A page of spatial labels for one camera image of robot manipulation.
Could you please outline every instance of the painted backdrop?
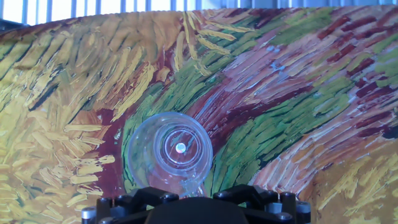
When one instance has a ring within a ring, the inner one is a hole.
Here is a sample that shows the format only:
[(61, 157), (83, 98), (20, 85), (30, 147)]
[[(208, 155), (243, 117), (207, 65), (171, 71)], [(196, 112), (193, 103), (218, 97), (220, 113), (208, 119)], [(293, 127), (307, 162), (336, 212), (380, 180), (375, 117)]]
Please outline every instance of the painted backdrop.
[(207, 130), (208, 195), (250, 183), (297, 193), (316, 223), (398, 222), (394, 6), (113, 14), (0, 39), (2, 222), (78, 222), (136, 187), (127, 142), (164, 111)]

